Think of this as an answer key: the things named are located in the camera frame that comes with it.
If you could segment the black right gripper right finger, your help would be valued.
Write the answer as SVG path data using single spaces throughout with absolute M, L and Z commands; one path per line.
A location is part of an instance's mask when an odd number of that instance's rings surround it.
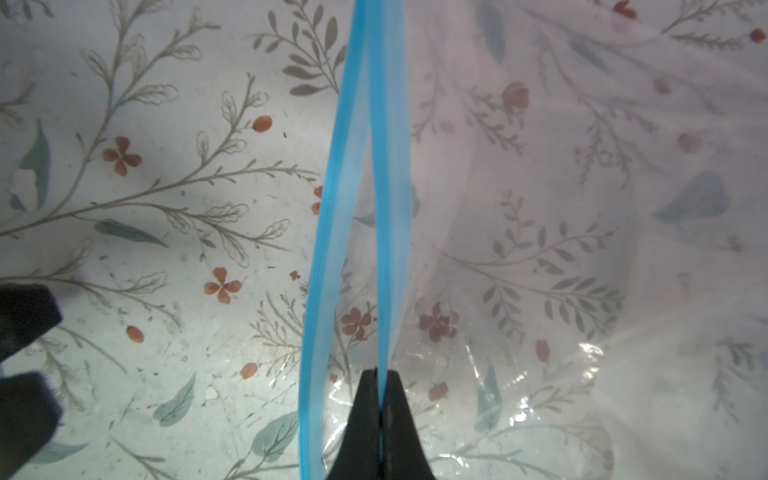
M 399 374 L 387 372 L 380 411 L 380 478 L 385 480 L 435 480 Z

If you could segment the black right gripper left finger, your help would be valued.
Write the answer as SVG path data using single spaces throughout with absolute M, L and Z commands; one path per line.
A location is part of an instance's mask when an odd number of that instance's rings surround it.
M 379 427 L 377 371 L 365 370 L 360 378 L 338 455 L 326 479 L 378 479 Z

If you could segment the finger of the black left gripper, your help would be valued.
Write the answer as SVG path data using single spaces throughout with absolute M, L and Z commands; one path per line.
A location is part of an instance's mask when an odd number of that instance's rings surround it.
M 1 285 L 1 361 L 59 325 L 62 314 L 50 289 L 40 284 Z
M 40 373 L 1 379 L 2 479 L 10 479 L 53 438 L 61 416 Z

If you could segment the clear zip top bag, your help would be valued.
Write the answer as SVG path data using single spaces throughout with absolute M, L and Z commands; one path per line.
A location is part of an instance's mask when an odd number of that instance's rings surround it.
M 358 1 L 299 475 L 365 370 L 436 479 L 767 475 L 767 5 Z

